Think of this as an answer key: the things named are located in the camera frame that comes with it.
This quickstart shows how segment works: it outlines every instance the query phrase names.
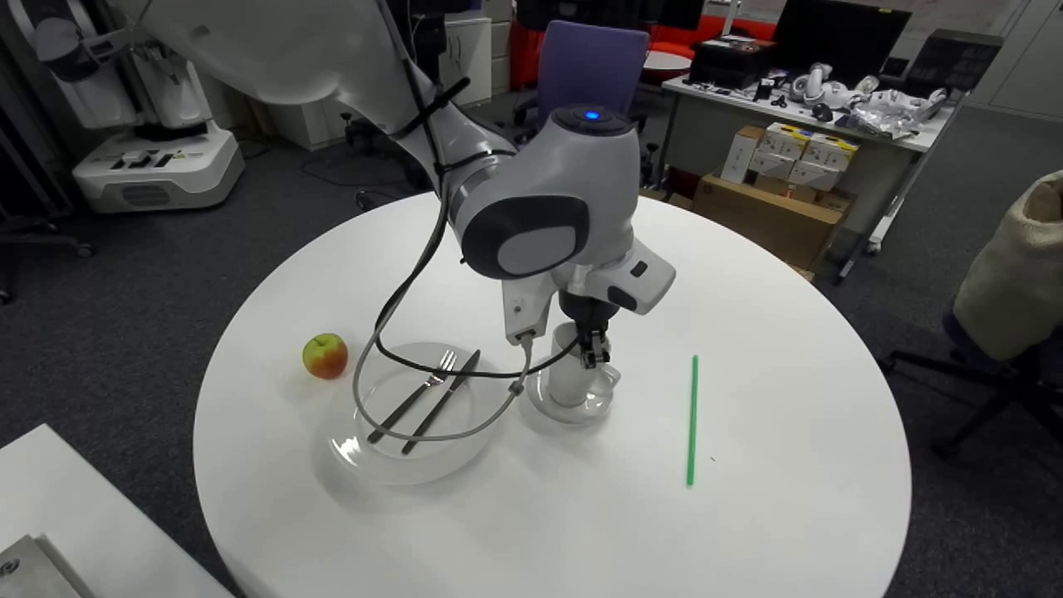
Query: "floor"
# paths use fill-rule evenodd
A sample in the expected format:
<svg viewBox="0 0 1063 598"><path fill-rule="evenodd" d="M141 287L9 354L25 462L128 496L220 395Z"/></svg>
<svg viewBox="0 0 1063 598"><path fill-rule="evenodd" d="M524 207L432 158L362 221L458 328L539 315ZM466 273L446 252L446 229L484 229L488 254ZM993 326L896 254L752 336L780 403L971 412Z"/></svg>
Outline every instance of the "floor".
<svg viewBox="0 0 1063 598"><path fill-rule="evenodd" d="M306 157L252 144L246 153L248 173L220 208L65 221L99 247L94 258L24 248L21 297L0 309L0 445L49 421L223 582L229 574L204 536L188 462L208 351L238 303L288 252L410 192L400 165L385 157ZM827 287L873 351L902 345L942 354L945 343L933 326L905 322L896 291L881 263ZM911 537L889 589L896 598L1063 593L1063 450L1023 412L1003 416L952 462L930 450L977 398L973 389L927 374L896 377L913 458Z"/></svg>

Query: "office chair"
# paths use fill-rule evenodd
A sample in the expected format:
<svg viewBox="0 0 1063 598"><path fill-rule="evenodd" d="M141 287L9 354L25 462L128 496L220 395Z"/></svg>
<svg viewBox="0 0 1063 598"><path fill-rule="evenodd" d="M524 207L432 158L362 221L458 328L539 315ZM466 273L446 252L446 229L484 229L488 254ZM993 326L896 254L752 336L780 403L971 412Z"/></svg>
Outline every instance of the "office chair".
<svg viewBox="0 0 1063 598"><path fill-rule="evenodd" d="M530 138L559 106L605 106L631 115L645 54L645 31L550 21L540 35L539 96L519 106L513 138Z"/></svg>
<svg viewBox="0 0 1063 598"><path fill-rule="evenodd" d="M885 371L902 365L952 374L993 389L940 456L993 421L1007 405L1019 405L1063 449L1063 389L1038 369L1038 351L1063 326L1063 168L1037 178L1003 216L993 238L971 263L952 312L942 320L961 362L889 351Z"/></svg>

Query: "white wall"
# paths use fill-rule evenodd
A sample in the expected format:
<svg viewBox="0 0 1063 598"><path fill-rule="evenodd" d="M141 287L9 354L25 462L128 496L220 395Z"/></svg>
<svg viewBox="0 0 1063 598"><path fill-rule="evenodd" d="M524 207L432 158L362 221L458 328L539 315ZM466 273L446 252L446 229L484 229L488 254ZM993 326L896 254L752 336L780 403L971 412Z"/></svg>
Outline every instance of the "white wall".
<svg viewBox="0 0 1063 598"><path fill-rule="evenodd" d="M727 0L706 0L706 13L727 13ZM900 32L892 56L913 60L933 31L965 31L1003 35L1026 0L849 0L884 11L911 11L911 22ZM744 0L740 16L777 21L787 0Z"/></svg>

